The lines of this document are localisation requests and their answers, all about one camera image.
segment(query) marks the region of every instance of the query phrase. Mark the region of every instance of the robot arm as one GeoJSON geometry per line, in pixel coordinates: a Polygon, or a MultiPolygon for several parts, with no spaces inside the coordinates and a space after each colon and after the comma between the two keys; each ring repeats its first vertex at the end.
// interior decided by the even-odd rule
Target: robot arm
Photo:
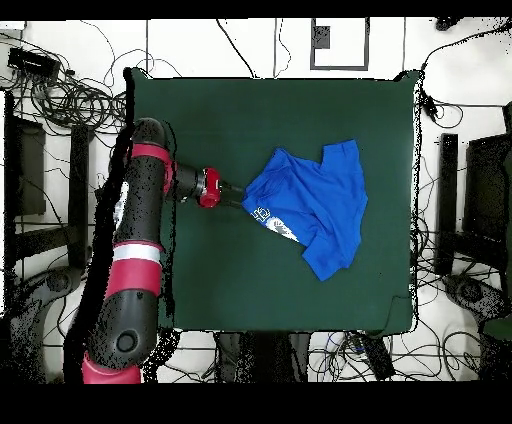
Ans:
{"type": "Polygon", "coordinates": [[[157,343],[165,198],[176,195],[180,202],[195,198],[203,208],[219,203],[239,207],[244,193],[222,182],[213,168],[196,171],[172,162],[164,128],[154,119],[139,121],[132,141],[107,291],[82,363],[86,384],[141,382],[140,366],[157,343]]]}

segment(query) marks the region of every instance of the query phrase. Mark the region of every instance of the blue t-shirt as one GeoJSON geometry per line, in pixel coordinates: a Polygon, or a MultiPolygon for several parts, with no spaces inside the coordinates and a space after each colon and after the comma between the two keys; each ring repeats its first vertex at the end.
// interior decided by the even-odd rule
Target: blue t-shirt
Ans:
{"type": "Polygon", "coordinates": [[[321,164],[277,148],[242,205],[261,225],[306,246],[302,257],[325,281],[354,260],[367,202],[350,140],[324,146],[321,164]]]}

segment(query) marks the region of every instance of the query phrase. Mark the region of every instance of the cable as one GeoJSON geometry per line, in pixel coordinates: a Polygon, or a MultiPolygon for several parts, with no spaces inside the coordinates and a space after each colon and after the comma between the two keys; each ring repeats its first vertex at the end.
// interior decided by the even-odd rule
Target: cable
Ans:
{"type": "MultiPolygon", "coordinates": [[[[107,73],[105,74],[105,76],[103,77],[103,83],[105,84],[105,80],[107,79],[107,75],[110,73],[112,75],[112,85],[107,85],[107,87],[109,88],[112,88],[114,86],[114,75],[112,73],[112,68],[114,67],[114,65],[116,64],[116,62],[121,59],[122,57],[124,56],[127,56],[129,54],[132,54],[132,53],[135,53],[135,52],[140,52],[140,53],[143,53],[144,55],[146,54],[146,51],[145,50],[142,50],[142,49],[132,49],[132,50],[129,50],[121,55],[119,55],[118,57],[114,57],[114,61],[112,62],[112,64],[110,65],[110,68],[108,69],[107,73]]],[[[148,53],[148,57],[151,58],[151,62],[152,62],[152,68],[155,66],[155,59],[153,58],[153,55],[151,55],[150,53],[148,53]]]]}
{"type": "Polygon", "coordinates": [[[442,111],[443,111],[443,115],[441,116],[441,118],[437,118],[437,119],[434,121],[434,124],[436,124],[438,127],[443,128],[443,129],[445,129],[445,130],[451,130],[451,129],[455,128],[455,127],[458,127],[458,126],[459,126],[459,124],[462,122],[462,119],[464,118],[464,111],[462,110],[462,108],[461,108],[460,106],[456,106],[456,105],[446,105],[446,104],[436,103],[436,107],[440,107],[440,108],[442,109],[442,111]],[[459,119],[459,121],[458,121],[456,124],[454,124],[454,125],[452,125],[452,126],[443,126],[443,125],[441,125],[441,124],[439,124],[439,123],[437,122],[437,119],[442,119],[442,117],[443,117],[443,116],[444,116],[444,114],[445,114],[445,112],[444,112],[444,106],[454,107],[454,108],[456,108],[456,109],[458,109],[458,110],[459,110],[459,112],[460,112],[460,119],[459,119]]]}
{"type": "Polygon", "coordinates": [[[64,237],[66,238],[66,244],[71,244],[70,241],[69,241],[69,238],[68,238],[68,233],[66,232],[66,229],[64,228],[64,225],[62,224],[62,221],[60,219],[60,216],[57,214],[57,210],[55,209],[55,206],[53,205],[53,202],[51,201],[51,199],[48,197],[48,195],[46,194],[46,192],[38,187],[36,184],[34,184],[32,181],[28,180],[27,178],[21,176],[20,178],[23,179],[23,181],[25,181],[27,184],[31,185],[32,187],[34,187],[35,189],[39,190],[41,193],[43,193],[44,197],[46,197],[46,200],[48,200],[48,202],[50,203],[50,206],[52,208],[52,211],[55,215],[55,217],[57,218],[57,221],[59,223],[59,225],[61,226],[62,228],[62,231],[64,232],[64,237]]]}
{"type": "MultiPolygon", "coordinates": [[[[448,340],[450,338],[452,338],[453,336],[457,336],[459,334],[465,335],[466,337],[471,337],[473,340],[475,340],[480,345],[480,340],[477,339],[473,334],[468,333],[467,331],[455,331],[453,333],[448,334],[443,339],[443,343],[441,345],[441,350],[443,352],[443,360],[444,360],[444,363],[445,363],[446,371],[448,372],[448,374],[449,374],[450,378],[452,379],[452,381],[456,381],[456,379],[455,379],[455,377],[453,376],[453,374],[451,372],[451,369],[453,369],[453,368],[448,364],[448,356],[445,354],[445,352],[446,352],[446,343],[448,342],[448,340]]],[[[472,371],[475,371],[474,368],[473,368],[474,364],[471,364],[471,365],[464,364],[464,365],[466,365],[466,367],[468,367],[472,371]]]]}
{"type": "MultiPolygon", "coordinates": [[[[138,67],[140,66],[140,64],[141,64],[142,62],[144,62],[144,61],[145,61],[145,59],[139,60],[139,62],[137,62],[137,65],[135,65],[135,67],[136,67],[136,68],[138,68],[138,67]]],[[[153,71],[153,69],[154,69],[154,66],[155,66],[155,63],[156,63],[156,62],[163,62],[163,63],[165,63],[165,64],[169,65],[169,66],[174,70],[174,72],[176,72],[176,73],[178,74],[178,76],[180,76],[180,77],[182,77],[182,76],[183,76],[183,75],[181,75],[181,74],[177,71],[177,69],[174,67],[174,65],[173,65],[172,63],[168,62],[168,61],[167,61],[167,60],[165,60],[165,59],[153,59],[153,65],[152,65],[152,67],[151,67],[151,69],[150,69],[149,71],[146,71],[146,72],[145,72],[145,73],[146,73],[146,75],[150,75],[150,73],[151,73],[151,72],[153,71]]]]}
{"type": "Polygon", "coordinates": [[[332,342],[332,336],[334,333],[329,334],[327,343],[322,349],[312,349],[308,352],[308,369],[313,371],[316,374],[316,381],[323,382],[325,381],[325,375],[327,372],[331,375],[332,381],[349,381],[355,379],[362,379],[363,381],[367,381],[366,378],[371,376],[372,373],[370,371],[370,367],[366,359],[363,359],[359,356],[361,353],[361,349],[355,343],[356,340],[359,340],[360,335],[355,333],[343,332],[343,338],[340,343],[332,342]],[[329,350],[329,343],[333,343],[336,348],[334,350],[329,350]],[[323,354],[323,360],[320,362],[318,367],[315,369],[311,365],[310,357],[314,354],[323,354]],[[360,371],[357,367],[355,367],[354,363],[364,364],[366,369],[364,371],[360,371]],[[346,367],[351,368],[356,372],[356,376],[344,377],[342,375],[343,371],[346,367]]]}
{"type": "MultiPolygon", "coordinates": [[[[78,309],[78,306],[74,307],[63,319],[61,319],[60,322],[63,322],[63,321],[66,321],[66,319],[71,316],[72,313],[74,313],[76,310],[78,309]]],[[[58,324],[57,325],[54,325],[44,336],[43,336],[43,340],[48,337],[48,335],[53,331],[53,330],[56,330],[58,327],[58,324]]]]}
{"type": "Polygon", "coordinates": [[[254,74],[254,72],[252,71],[251,67],[249,66],[249,64],[247,63],[247,61],[244,59],[244,57],[240,54],[240,52],[238,51],[238,49],[236,48],[236,46],[233,44],[233,41],[231,40],[231,37],[229,36],[229,34],[227,33],[227,31],[224,29],[224,27],[221,25],[220,21],[218,19],[215,19],[215,22],[217,22],[217,26],[221,29],[221,31],[224,33],[224,35],[226,36],[226,38],[228,39],[229,41],[229,44],[231,44],[231,47],[233,47],[233,49],[235,50],[236,54],[238,55],[238,57],[240,59],[242,59],[242,62],[244,62],[245,66],[247,66],[247,69],[249,70],[249,72],[251,73],[251,77],[252,78],[256,78],[256,75],[254,74]]]}
{"type": "Polygon", "coordinates": [[[405,39],[406,39],[406,34],[407,34],[407,18],[404,17],[404,41],[403,41],[403,44],[402,44],[402,51],[403,51],[403,54],[402,54],[402,72],[405,72],[405,39]]]}
{"type": "Polygon", "coordinates": [[[290,50],[288,50],[288,48],[283,44],[283,42],[281,41],[281,31],[283,29],[283,23],[284,23],[284,18],[281,18],[281,25],[279,27],[279,34],[277,36],[277,39],[279,41],[279,44],[281,44],[281,46],[283,46],[283,48],[286,50],[286,52],[288,53],[288,62],[286,63],[286,67],[284,69],[281,69],[277,75],[274,75],[274,78],[279,78],[279,75],[281,74],[281,72],[284,72],[288,69],[288,66],[290,66],[290,62],[292,60],[292,54],[290,53],[290,50]]]}
{"type": "Polygon", "coordinates": [[[464,104],[464,103],[450,103],[450,102],[444,102],[441,100],[437,100],[434,97],[432,97],[432,100],[434,100],[437,104],[446,105],[446,106],[459,106],[459,107],[498,107],[500,109],[507,107],[508,105],[478,105],[478,104],[464,104]]]}
{"type": "Polygon", "coordinates": [[[60,328],[60,323],[62,322],[61,321],[62,320],[62,315],[64,315],[64,311],[66,310],[66,305],[67,305],[67,296],[64,296],[64,302],[62,304],[62,309],[60,310],[60,314],[57,317],[57,331],[62,336],[63,340],[66,338],[66,335],[62,331],[62,328],[60,328]]]}
{"type": "MultiPolygon", "coordinates": [[[[439,353],[440,340],[439,340],[439,337],[437,336],[436,332],[435,332],[435,331],[434,331],[430,326],[428,326],[428,325],[425,323],[425,321],[423,321],[421,318],[419,318],[419,317],[418,317],[418,320],[419,320],[419,322],[421,322],[425,327],[427,327],[427,328],[430,330],[430,332],[434,335],[434,337],[436,338],[436,341],[437,341],[436,347],[438,347],[438,353],[439,353]]],[[[406,346],[406,344],[405,344],[405,342],[404,342],[404,340],[403,340],[403,334],[401,334],[401,335],[400,335],[400,339],[402,340],[402,343],[403,343],[403,345],[404,345],[405,349],[407,350],[407,353],[410,353],[410,351],[409,351],[408,347],[406,346]]],[[[419,360],[418,358],[416,358],[415,356],[412,356],[412,357],[413,357],[413,358],[414,358],[418,363],[420,363],[421,365],[423,365],[425,368],[427,368],[427,369],[432,373],[432,375],[431,375],[430,377],[434,377],[434,378],[438,379],[439,381],[442,381],[442,380],[439,378],[439,374],[441,374],[442,369],[443,369],[443,367],[442,367],[442,365],[441,365],[441,361],[439,361],[439,371],[438,371],[438,372],[436,372],[436,373],[434,373],[434,371],[432,371],[432,370],[430,369],[430,367],[429,367],[428,365],[426,365],[424,362],[420,361],[420,360],[419,360]]],[[[418,376],[428,376],[428,375],[426,375],[426,374],[415,374],[415,375],[418,375],[418,376]]]]}
{"type": "MultiPolygon", "coordinates": [[[[47,172],[53,172],[53,171],[59,171],[59,172],[62,174],[62,176],[63,176],[64,178],[66,178],[67,180],[69,180],[69,177],[68,177],[66,174],[64,174],[64,171],[63,171],[61,168],[52,168],[52,169],[47,169],[46,171],[44,171],[44,173],[47,173],[47,172]]],[[[87,183],[87,185],[88,185],[89,187],[91,187],[93,190],[96,190],[96,187],[93,187],[90,183],[87,183]]]]}
{"type": "Polygon", "coordinates": [[[167,364],[164,364],[164,367],[166,367],[172,371],[176,371],[176,372],[183,374],[181,377],[178,377],[176,380],[172,381],[171,383],[177,383],[184,377],[188,377],[190,380],[195,381],[197,383],[208,383],[209,381],[211,381],[211,380],[204,380],[203,378],[201,378],[201,376],[197,372],[187,372],[185,370],[182,370],[182,369],[179,369],[179,368],[173,367],[171,365],[167,365],[167,364]]]}
{"type": "MultiPolygon", "coordinates": [[[[67,129],[71,129],[74,125],[85,124],[89,125],[91,129],[99,131],[115,127],[115,121],[123,123],[125,119],[125,93],[119,93],[114,96],[111,93],[110,87],[106,84],[91,78],[82,78],[80,80],[73,78],[68,72],[69,64],[67,60],[65,60],[66,63],[63,63],[59,56],[42,49],[40,50],[44,56],[57,58],[63,76],[59,73],[57,81],[51,84],[46,81],[32,80],[30,88],[28,88],[29,81],[27,80],[24,89],[29,91],[29,98],[37,112],[30,114],[31,116],[42,118],[47,123],[48,129],[55,135],[68,134],[56,133],[50,124],[67,129]],[[103,86],[104,89],[95,88],[89,82],[103,86]]],[[[114,61],[104,79],[107,78],[109,72],[112,73],[114,63],[120,57],[137,50],[126,52],[117,58],[114,57],[114,61]]]]}
{"type": "Polygon", "coordinates": [[[146,72],[149,64],[149,20],[146,19],[146,72]]]}
{"type": "Polygon", "coordinates": [[[277,66],[277,18],[274,18],[274,63],[272,66],[272,76],[276,77],[277,66]]]}
{"type": "MultiPolygon", "coordinates": [[[[110,44],[110,40],[103,33],[103,31],[101,29],[99,29],[96,25],[90,24],[89,22],[85,22],[85,21],[82,21],[82,20],[80,20],[80,22],[82,22],[83,24],[89,25],[89,26],[91,26],[93,28],[96,28],[96,30],[103,36],[103,38],[107,41],[108,46],[110,47],[110,51],[112,52],[112,57],[114,59],[114,62],[112,62],[112,64],[115,63],[115,61],[116,61],[116,54],[114,53],[114,48],[112,47],[112,44],[110,44]]],[[[114,74],[112,73],[112,67],[110,67],[109,71],[110,71],[110,74],[112,75],[112,86],[113,86],[114,85],[114,74]]]]}
{"type": "Polygon", "coordinates": [[[480,37],[484,37],[485,35],[489,35],[489,34],[499,34],[501,32],[506,32],[506,31],[510,31],[510,29],[512,29],[512,20],[511,18],[507,18],[507,20],[505,21],[505,23],[503,25],[501,25],[500,27],[498,28],[495,28],[495,29],[492,29],[492,30],[488,30],[488,31],[482,31],[482,32],[478,32],[476,34],[472,34],[472,35],[469,35],[467,37],[464,37],[458,41],[455,41],[453,43],[449,43],[449,44],[445,44],[443,46],[440,46],[434,50],[432,50],[428,55],[427,55],[427,58],[425,59],[425,61],[423,62],[423,64],[421,65],[421,70],[422,71],[425,71],[425,68],[427,67],[428,65],[428,60],[430,59],[430,56],[432,56],[434,53],[436,53],[437,51],[439,50],[442,50],[446,47],[453,47],[453,46],[456,46],[456,45],[459,45],[459,44],[463,44],[471,39],[474,39],[474,38],[480,38],[480,37]]]}
{"type": "Polygon", "coordinates": [[[46,271],[48,271],[50,269],[50,267],[55,263],[57,262],[59,259],[63,258],[64,256],[66,256],[68,254],[68,252],[65,252],[63,253],[62,255],[60,255],[59,257],[55,258],[53,261],[50,262],[50,264],[46,267],[46,271]]]}

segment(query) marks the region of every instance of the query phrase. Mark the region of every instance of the dark green table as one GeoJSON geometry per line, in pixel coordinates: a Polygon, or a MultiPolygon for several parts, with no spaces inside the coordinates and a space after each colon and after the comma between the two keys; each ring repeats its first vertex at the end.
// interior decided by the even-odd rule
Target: dark green table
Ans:
{"type": "MultiPolygon", "coordinates": [[[[177,207],[175,322],[185,330],[350,330],[382,335],[412,321],[410,205],[417,73],[373,80],[150,80],[132,70],[135,119],[169,122],[178,162],[218,169],[245,187],[273,150],[321,161],[322,146],[355,139],[368,206],[355,261],[325,282],[304,247],[243,210],[177,207]]],[[[161,238],[170,248],[172,204],[161,238]]],[[[160,324],[170,326],[161,308],[160,324]]]]}

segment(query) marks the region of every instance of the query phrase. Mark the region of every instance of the t-shirt sleeve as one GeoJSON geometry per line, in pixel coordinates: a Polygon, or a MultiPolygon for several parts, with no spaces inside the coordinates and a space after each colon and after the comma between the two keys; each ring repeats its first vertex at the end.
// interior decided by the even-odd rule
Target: t-shirt sleeve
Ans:
{"type": "Polygon", "coordinates": [[[355,140],[348,140],[323,147],[322,168],[340,173],[361,172],[359,150],[355,140]]]}
{"type": "Polygon", "coordinates": [[[318,234],[304,251],[302,258],[320,281],[330,278],[344,263],[339,246],[336,246],[334,240],[327,240],[318,234]]]}

